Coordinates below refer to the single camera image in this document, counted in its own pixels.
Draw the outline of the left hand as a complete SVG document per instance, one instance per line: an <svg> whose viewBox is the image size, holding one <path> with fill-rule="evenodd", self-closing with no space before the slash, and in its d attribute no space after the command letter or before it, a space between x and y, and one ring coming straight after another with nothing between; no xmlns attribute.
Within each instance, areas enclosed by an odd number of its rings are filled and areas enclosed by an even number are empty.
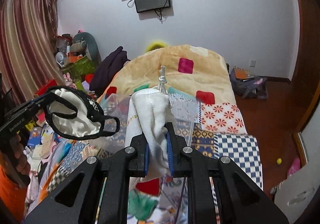
<svg viewBox="0 0 320 224"><path fill-rule="evenodd" d="M17 171L22 175L29 175L30 164L27 161L27 156L23 153L24 146L21 144L21 138L18 134L13 138L11 146L17 159Z"/></svg>

